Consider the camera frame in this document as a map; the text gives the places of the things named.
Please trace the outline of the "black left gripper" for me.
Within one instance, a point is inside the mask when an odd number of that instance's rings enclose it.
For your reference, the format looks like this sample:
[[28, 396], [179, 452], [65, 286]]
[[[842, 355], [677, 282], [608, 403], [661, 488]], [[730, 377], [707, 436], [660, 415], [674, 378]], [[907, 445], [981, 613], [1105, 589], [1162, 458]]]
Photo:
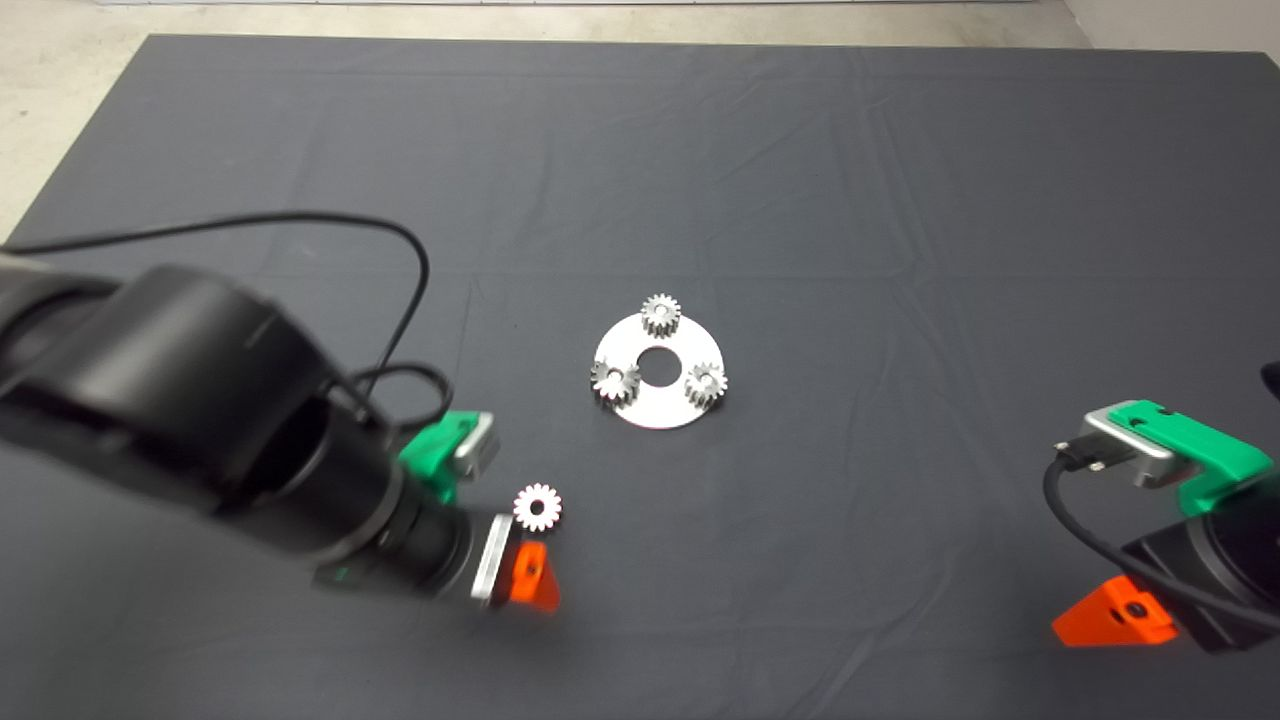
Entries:
[[517, 521], [507, 512], [465, 512], [462, 565], [454, 577], [460, 602], [498, 609], [508, 601], [554, 612], [561, 588], [545, 543], [524, 541], [517, 548]]

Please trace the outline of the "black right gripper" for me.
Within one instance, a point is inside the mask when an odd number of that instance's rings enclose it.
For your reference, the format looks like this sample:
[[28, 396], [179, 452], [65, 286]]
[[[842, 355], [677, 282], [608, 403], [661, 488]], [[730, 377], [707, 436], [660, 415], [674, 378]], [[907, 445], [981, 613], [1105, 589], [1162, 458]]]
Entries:
[[[1152, 532], [1124, 551], [1199, 591], [1277, 614], [1277, 574], [1248, 579], [1213, 537], [1206, 516]], [[1066, 647], [1158, 646], [1179, 637], [1175, 623], [1207, 653], [1244, 652], [1277, 637], [1129, 577], [1097, 585], [1052, 620], [1051, 628]]]

